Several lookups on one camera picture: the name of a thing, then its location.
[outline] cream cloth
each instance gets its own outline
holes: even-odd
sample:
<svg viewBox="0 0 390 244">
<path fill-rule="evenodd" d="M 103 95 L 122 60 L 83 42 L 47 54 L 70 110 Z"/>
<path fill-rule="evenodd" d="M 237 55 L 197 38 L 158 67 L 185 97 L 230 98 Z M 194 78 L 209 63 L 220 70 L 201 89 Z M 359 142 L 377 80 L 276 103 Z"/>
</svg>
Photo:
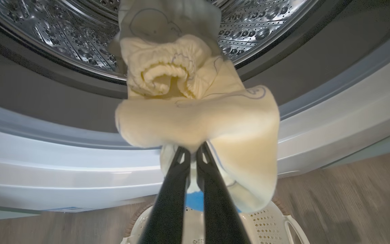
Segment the cream cloth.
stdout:
<svg viewBox="0 0 390 244">
<path fill-rule="evenodd" d="M 154 5 L 166 10 L 164 2 L 176 1 L 155 1 Z M 204 0 L 182 2 L 186 4 L 180 4 L 185 6 L 182 9 L 201 4 L 210 9 L 208 13 L 218 13 L 214 6 L 203 5 Z M 132 12 L 131 8 L 121 22 L 119 44 L 128 65 L 129 99 L 116 110 L 118 131 L 134 146 L 162 146 L 164 174 L 178 145 L 193 153 L 207 141 L 234 204 L 243 212 L 262 209 L 277 181 L 278 107 L 266 87 L 245 89 L 232 62 L 220 55 L 217 32 L 209 34 L 218 30 L 218 22 L 211 22 L 213 31 L 198 31 L 204 25 L 188 21 L 175 5 L 167 11 L 148 6 L 149 13 L 142 15 L 145 19 L 136 20 L 144 25 L 135 30 L 129 27 L 145 9 Z M 152 16 L 160 20 L 162 14 L 166 25 L 160 21 L 148 25 L 154 21 Z M 189 192 L 194 192 L 199 188 L 195 164 L 191 166 Z"/>
</svg>

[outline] washing machine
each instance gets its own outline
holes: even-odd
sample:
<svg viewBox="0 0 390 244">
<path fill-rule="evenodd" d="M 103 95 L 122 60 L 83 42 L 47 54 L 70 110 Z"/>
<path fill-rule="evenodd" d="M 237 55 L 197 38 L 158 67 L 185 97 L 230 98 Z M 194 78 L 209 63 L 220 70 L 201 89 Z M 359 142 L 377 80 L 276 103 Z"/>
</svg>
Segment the washing machine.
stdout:
<svg viewBox="0 0 390 244">
<path fill-rule="evenodd" d="M 246 87 L 280 107 L 279 177 L 390 136 L 390 1 L 209 0 Z M 142 201 L 159 148 L 125 142 L 119 0 L 0 0 L 0 206 L 84 211 Z"/>
</svg>

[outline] wooden floor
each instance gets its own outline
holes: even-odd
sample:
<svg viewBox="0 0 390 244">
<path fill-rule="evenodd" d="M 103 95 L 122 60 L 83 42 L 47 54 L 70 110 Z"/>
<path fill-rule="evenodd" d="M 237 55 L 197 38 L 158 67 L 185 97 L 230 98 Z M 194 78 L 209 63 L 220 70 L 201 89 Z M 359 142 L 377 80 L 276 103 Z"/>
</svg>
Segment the wooden floor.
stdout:
<svg viewBox="0 0 390 244">
<path fill-rule="evenodd" d="M 390 244 L 390 154 L 280 179 L 311 244 Z M 119 244 L 141 204 L 0 220 L 0 244 Z"/>
</svg>

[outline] blue object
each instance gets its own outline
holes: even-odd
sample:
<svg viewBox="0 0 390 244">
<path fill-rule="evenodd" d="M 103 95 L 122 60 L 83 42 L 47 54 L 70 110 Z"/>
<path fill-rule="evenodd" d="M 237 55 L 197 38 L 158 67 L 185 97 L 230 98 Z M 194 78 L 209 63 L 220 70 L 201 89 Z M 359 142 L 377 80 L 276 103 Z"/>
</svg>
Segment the blue object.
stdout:
<svg viewBox="0 0 390 244">
<path fill-rule="evenodd" d="M 200 212 L 204 211 L 204 193 L 202 191 L 196 191 L 193 193 L 187 193 L 185 199 L 186 207 Z"/>
</svg>

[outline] stainless steel drum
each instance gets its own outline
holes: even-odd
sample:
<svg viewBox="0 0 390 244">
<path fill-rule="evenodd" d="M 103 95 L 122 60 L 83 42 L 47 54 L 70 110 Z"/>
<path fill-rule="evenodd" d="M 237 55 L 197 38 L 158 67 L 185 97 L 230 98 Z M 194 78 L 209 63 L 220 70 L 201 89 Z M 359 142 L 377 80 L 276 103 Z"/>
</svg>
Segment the stainless steel drum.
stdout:
<svg viewBox="0 0 390 244">
<path fill-rule="evenodd" d="M 53 60 L 125 83 L 107 45 L 118 32 L 120 0 L 0 0 L 0 27 Z M 235 65 L 248 62 L 318 0 L 215 0 L 218 43 Z"/>
</svg>

